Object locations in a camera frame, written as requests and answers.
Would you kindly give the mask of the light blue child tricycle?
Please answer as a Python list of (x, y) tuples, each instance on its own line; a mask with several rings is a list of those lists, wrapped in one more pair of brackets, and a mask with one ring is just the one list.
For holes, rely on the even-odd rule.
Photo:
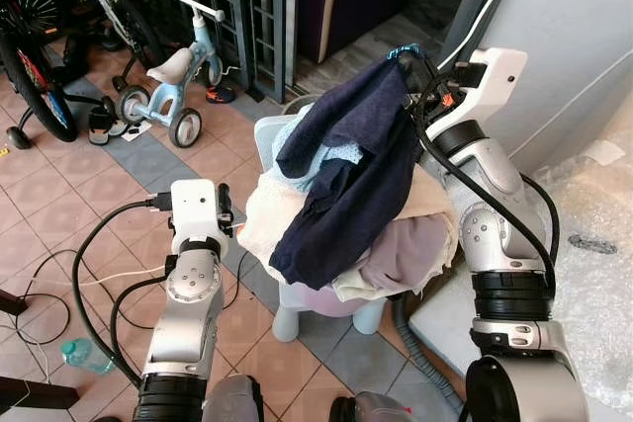
[(191, 24), (195, 41), (189, 46), (178, 48), (161, 65), (146, 70), (148, 77), (159, 82), (152, 93), (141, 86), (130, 86), (123, 80), (113, 114), (128, 126), (139, 125), (145, 120), (163, 124), (173, 145), (187, 149), (198, 141), (203, 131), (203, 120), (199, 111), (185, 106), (186, 87), (198, 77), (204, 66), (208, 66), (208, 83), (213, 87), (218, 86), (222, 75), (229, 71), (222, 68), (203, 15), (209, 14), (217, 23), (221, 23), (226, 19), (226, 12), (195, 0), (177, 1), (193, 10)]

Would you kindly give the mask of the dark wooden furniture leg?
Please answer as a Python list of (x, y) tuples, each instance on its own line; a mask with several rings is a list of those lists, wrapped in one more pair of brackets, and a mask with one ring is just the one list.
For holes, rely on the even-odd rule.
[(15, 407), (69, 409), (78, 400), (75, 387), (0, 377), (0, 416)]

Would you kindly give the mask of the grey left robot leg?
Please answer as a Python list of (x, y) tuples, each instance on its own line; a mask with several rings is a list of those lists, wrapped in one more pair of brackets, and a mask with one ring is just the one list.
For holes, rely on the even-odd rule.
[(265, 402), (257, 380), (233, 374), (209, 391), (202, 422), (265, 422)]

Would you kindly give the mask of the pink cloth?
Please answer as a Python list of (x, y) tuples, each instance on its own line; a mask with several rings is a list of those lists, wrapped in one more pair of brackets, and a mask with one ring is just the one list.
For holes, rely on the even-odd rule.
[(363, 298), (342, 300), (330, 287), (313, 290), (303, 283), (296, 283), (289, 285), (288, 292), (300, 312), (316, 312), (328, 317), (347, 317), (368, 304)]

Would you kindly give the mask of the cream white cloth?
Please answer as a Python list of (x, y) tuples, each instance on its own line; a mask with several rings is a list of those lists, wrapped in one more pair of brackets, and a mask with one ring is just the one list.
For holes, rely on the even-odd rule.
[(245, 205), (245, 220), (236, 241), (263, 264), (305, 204), (307, 195), (268, 174), (259, 175), (257, 187)]

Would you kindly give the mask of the grey right robot leg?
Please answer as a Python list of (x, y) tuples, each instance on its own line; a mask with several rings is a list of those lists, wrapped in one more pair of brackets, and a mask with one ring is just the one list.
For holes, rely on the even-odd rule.
[(328, 422), (416, 422), (416, 419), (391, 396), (361, 391), (354, 396), (337, 396), (331, 402)]

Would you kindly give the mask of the white paper tag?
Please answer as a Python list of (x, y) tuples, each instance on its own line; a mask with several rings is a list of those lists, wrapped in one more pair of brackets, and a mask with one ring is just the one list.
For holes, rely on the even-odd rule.
[(624, 157), (625, 152), (613, 141), (596, 140), (588, 144), (587, 149), (582, 152), (582, 156), (595, 160), (600, 166), (607, 166)]

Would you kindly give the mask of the navy blue garment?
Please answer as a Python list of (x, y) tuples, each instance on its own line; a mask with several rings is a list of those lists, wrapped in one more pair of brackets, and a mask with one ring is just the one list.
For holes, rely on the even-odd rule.
[(357, 164), (322, 163), (305, 204), (270, 259), (289, 284), (320, 290), (351, 269), (406, 204), (423, 147), (407, 113), (406, 78), (394, 57), (321, 94), (282, 146), (279, 169), (303, 175), (320, 143), (357, 143)]

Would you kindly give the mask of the clear bubble wrap sheet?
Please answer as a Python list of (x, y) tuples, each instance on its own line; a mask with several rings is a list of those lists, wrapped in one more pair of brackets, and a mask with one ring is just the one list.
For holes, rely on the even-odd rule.
[(633, 422), (630, 258), (624, 252), (630, 240), (618, 233), (619, 220), (630, 210), (616, 192), (624, 157), (600, 166), (580, 152), (533, 174), (560, 218), (553, 317), (564, 326), (589, 422)]

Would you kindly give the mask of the beige cloth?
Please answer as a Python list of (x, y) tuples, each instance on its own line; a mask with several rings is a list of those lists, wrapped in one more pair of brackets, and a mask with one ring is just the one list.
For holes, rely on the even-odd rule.
[(426, 172), (420, 165), (411, 166), (411, 179), (408, 183), (406, 204), (395, 220), (430, 217), (439, 215), (447, 224), (449, 232), (458, 226), (458, 215), (443, 183), (433, 174)]

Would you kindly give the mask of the black wheeled child bicycle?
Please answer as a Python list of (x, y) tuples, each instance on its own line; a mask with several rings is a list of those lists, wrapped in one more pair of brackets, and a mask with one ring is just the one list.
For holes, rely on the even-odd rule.
[(103, 112), (109, 120), (105, 129), (109, 131), (119, 122), (115, 114), (115, 102), (104, 96), (95, 98), (69, 94), (63, 84), (71, 79), (71, 65), (51, 65), (45, 55), (45, 46), (50, 42), (46, 28), (36, 26), (38, 16), (35, 7), (23, 0), (0, 0), (0, 69), (12, 83), (13, 89), (27, 109), (18, 122), (5, 129), (6, 137), (17, 149), (32, 149), (33, 143), (23, 132), (31, 118), (37, 118), (51, 136), (63, 142), (76, 141), (80, 128), (69, 103), (89, 103), (92, 111)]

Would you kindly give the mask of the clear plastic water bottle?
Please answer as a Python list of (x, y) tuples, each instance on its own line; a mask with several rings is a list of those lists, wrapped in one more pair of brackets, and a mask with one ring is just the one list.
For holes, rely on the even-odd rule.
[(115, 367), (112, 358), (98, 344), (85, 337), (64, 341), (60, 345), (60, 354), (67, 365), (98, 376), (107, 376)]

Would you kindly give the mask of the grey robot leg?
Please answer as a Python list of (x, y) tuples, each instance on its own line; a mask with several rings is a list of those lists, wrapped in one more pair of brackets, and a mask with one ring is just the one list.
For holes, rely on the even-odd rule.
[(265, 422), (265, 402), (257, 380), (233, 374), (209, 391), (202, 422)]
[(391, 396), (361, 391), (354, 396), (337, 396), (331, 402), (328, 422), (416, 422), (416, 419)]

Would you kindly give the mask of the light blue towel cloth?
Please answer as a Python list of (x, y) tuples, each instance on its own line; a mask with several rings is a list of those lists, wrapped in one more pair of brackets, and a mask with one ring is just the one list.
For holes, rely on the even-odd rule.
[(357, 143), (344, 143), (344, 145), (335, 147), (329, 147), (320, 143), (312, 159), (305, 164), (303, 175), (299, 175), (298, 178), (291, 178), (282, 173), (279, 169), (282, 146), (288, 142), (290, 134), (293, 133), (297, 125), (302, 122), (306, 114), (307, 112), (302, 112), (301, 114), (289, 116), (289, 122), (283, 125), (276, 136), (272, 138), (270, 143), (273, 146), (273, 165), (268, 165), (265, 172), (267, 175), (271, 175), (272, 178), (275, 178), (276, 181), (288, 184), (288, 186), (298, 189), (300, 192), (306, 192), (312, 187), (313, 178), (317, 176), (322, 163), (325, 163), (326, 160), (340, 159), (354, 165), (357, 164), (363, 156), (360, 146), (358, 146)]

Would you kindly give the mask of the mauve grey garment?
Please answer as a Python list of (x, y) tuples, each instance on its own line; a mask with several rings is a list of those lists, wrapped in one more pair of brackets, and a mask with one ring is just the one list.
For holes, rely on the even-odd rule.
[(420, 292), (430, 279), (451, 268), (458, 240), (447, 214), (393, 220), (376, 238), (356, 268), (329, 284), (339, 299), (376, 299)]

